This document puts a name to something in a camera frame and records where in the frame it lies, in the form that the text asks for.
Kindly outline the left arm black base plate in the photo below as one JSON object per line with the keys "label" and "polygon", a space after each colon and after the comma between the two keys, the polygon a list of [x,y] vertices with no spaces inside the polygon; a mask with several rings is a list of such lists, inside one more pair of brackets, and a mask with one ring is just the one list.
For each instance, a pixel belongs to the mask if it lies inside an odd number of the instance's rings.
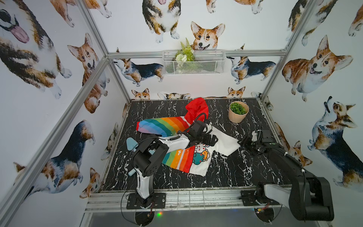
{"label": "left arm black base plate", "polygon": [[166,193],[153,193],[146,199],[143,199],[138,193],[131,193],[127,199],[127,210],[138,209],[164,209],[166,202]]}

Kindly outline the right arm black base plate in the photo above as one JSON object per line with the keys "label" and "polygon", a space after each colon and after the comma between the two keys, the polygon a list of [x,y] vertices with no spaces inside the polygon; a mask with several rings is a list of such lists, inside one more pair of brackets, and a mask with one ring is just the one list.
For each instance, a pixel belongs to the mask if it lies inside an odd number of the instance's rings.
{"label": "right arm black base plate", "polygon": [[258,196],[256,190],[241,190],[239,199],[244,206],[267,206],[280,205],[275,200]]}

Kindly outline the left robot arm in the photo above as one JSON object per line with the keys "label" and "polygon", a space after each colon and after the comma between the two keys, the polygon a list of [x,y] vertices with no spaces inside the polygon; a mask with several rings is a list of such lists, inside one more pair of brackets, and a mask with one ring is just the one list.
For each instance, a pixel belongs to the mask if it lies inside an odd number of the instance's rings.
{"label": "left robot arm", "polygon": [[138,185],[136,198],[143,207],[154,200],[153,175],[159,169],[163,160],[182,171],[189,171],[192,165],[199,165],[210,157],[210,153],[203,149],[196,151],[200,144],[214,146],[218,142],[212,129],[206,123],[207,115],[201,113],[191,126],[176,135],[158,137],[154,134],[135,146],[132,166],[137,173]]}

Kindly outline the rainbow hooded kids jacket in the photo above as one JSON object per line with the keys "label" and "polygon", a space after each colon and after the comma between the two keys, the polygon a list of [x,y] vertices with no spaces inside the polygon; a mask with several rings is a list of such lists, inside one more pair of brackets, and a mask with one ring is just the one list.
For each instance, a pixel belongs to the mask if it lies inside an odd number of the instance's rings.
{"label": "rainbow hooded kids jacket", "polygon": [[188,174],[205,176],[212,155],[229,156],[238,150],[238,140],[208,123],[209,108],[203,98],[186,106],[187,114],[142,120],[136,130],[152,138],[139,150],[146,148],[158,154],[157,164],[164,164]]}

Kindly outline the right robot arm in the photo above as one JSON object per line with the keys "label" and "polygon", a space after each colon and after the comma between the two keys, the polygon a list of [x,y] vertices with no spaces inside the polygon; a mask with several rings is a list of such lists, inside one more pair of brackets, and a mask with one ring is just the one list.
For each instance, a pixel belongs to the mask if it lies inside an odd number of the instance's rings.
{"label": "right robot arm", "polygon": [[272,136],[270,130],[257,130],[238,142],[251,154],[263,155],[285,174],[291,183],[283,188],[275,183],[259,182],[253,198],[265,204],[275,201],[287,207],[300,221],[332,221],[333,201],[329,182],[305,170]]}

